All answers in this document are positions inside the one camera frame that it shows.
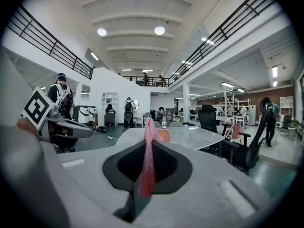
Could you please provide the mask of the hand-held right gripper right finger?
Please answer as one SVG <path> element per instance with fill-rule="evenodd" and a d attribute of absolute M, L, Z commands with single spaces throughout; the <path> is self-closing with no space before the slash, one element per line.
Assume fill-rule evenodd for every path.
<path fill-rule="evenodd" d="M 247 175 L 214 155 L 164 142 L 192 164 L 188 181 L 172 194 L 153 195 L 135 219 L 141 228 L 252 228 L 270 202 Z"/>

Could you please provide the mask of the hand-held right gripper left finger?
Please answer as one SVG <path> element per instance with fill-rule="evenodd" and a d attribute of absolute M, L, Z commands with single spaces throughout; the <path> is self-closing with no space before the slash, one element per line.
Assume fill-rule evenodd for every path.
<path fill-rule="evenodd" d="M 118 169 L 120 159 L 142 156 L 145 141 L 53 156 L 53 179 L 79 228 L 133 228 L 134 181 Z"/>

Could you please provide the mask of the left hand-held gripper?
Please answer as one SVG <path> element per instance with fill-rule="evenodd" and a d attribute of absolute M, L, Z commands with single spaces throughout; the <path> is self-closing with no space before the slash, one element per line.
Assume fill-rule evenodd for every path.
<path fill-rule="evenodd" d="M 28 119 L 35 127 L 39 140 L 52 144 L 57 152 L 74 152 L 78 144 L 78 139 L 74 137 L 91 137 L 93 130 L 72 120 L 70 88 L 64 90 L 57 86 L 56 89 L 58 96 L 53 101 L 36 87 L 23 108 L 21 117 Z"/>

